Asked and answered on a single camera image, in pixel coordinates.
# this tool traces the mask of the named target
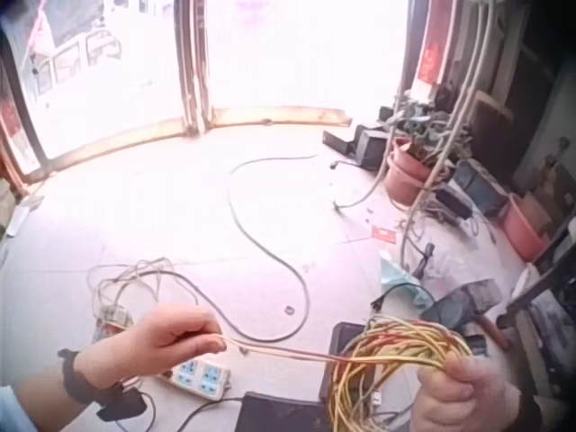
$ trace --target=white tile floor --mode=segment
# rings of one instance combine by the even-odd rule
[[[179,270],[247,332],[273,336],[292,328],[302,315],[301,289],[291,274],[238,232],[226,203],[226,187],[228,172],[241,161],[314,153],[319,155],[311,160],[244,168],[234,177],[233,200],[246,228],[301,270],[310,287],[310,318],[285,346],[325,350],[335,324],[365,322],[370,300],[381,293],[379,248],[398,256],[397,247],[371,238],[373,224],[394,229],[402,218],[383,188],[367,202],[338,214],[331,201],[358,196],[372,178],[349,166],[329,170],[338,154],[321,144],[321,128],[214,130],[201,139],[127,149],[47,182],[44,203],[11,240],[0,274],[2,383],[53,364],[62,347],[90,343],[95,320],[86,271],[102,264],[169,257],[186,263]],[[434,222],[422,223],[427,225],[422,243],[436,243],[426,284],[437,298],[485,277],[494,277],[505,296],[514,286],[524,265],[501,232],[496,233],[494,247],[482,225],[480,236],[472,238],[466,231],[457,236]],[[464,261],[465,256],[472,259]],[[409,262],[414,266],[416,261],[410,251]],[[162,301],[191,300],[171,281],[165,284]],[[153,307],[151,298],[138,289],[128,290],[124,300],[136,318]],[[284,313],[287,305],[295,308],[294,315]],[[392,296],[384,311],[399,316],[418,313]],[[317,364],[258,355],[247,361],[234,349],[218,361],[232,367],[230,395],[256,391],[317,399],[322,376]],[[413,373],[405,373],[392,387],[384,397],[391,410],[409,404],[418,389]],[[157,397],[157,430],[176,429],[200,403],[154,378],[147,379],[144,388]],[[117,430],[99,422],[94,410],[69,430]],[[231,431],[237,415],[236,406],[207,412],[194,430]],[[127,427],[142,430],[147,421],[145,415],[127,422]]]

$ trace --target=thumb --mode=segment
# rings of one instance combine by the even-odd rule
[[[461,382],[470,383],[474,387],[482,387],[494,383],[499,376],[496,366],[485,358],[462,357],[449,353],[446,357],[446,374]]]
[[[204,354],[218,354],[222,351],[226,351],[226,344],[215,334],[189,337],[170,347],[170,355],[174,357],[175,364]]]

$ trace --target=hand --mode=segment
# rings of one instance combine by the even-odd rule
[[[89,346],[74,367],[105,389],[124,378],[159,374],[191,358],[225,351],[219,334],[220,325],[208,310],[162,304],[133,328]]]
[[[413,432],[498,432],[518,416],[520,392],[487,359],[450,354],[445,372],[420,368]]]

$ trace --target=red pot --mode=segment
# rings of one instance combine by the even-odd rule
[[[388,173],[384,178],[384,187],[388,196],[395,202],[403,205],[412,205],[422,187],[424,182],[419,181],[411,175],[405,173],[392,159],[388,158]]]
[[[432,168],[428,168],[408,154],[407,150],[410,145],[410,140],[408,138],[396,138],[392,145],[394,150],[392,153],[394,163],[396,163],[398,168],[406,174],[422,182],[426,182],[432,172]]]

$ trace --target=potted plant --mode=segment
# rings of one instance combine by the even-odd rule
[[[450,133],[446,130],[449,114],[430,112],[427,105],[407,100],[391,124],[396,123],[400,136],[394,139],[391,156],[388,158],[389,171],[384,179],[388,195],[398,203],[412,205],[432,173],[442,151],[442,138]],[[460,139],[468,143],[466,137]],[[447,169],[442,171],[439,181],[448,177]]]

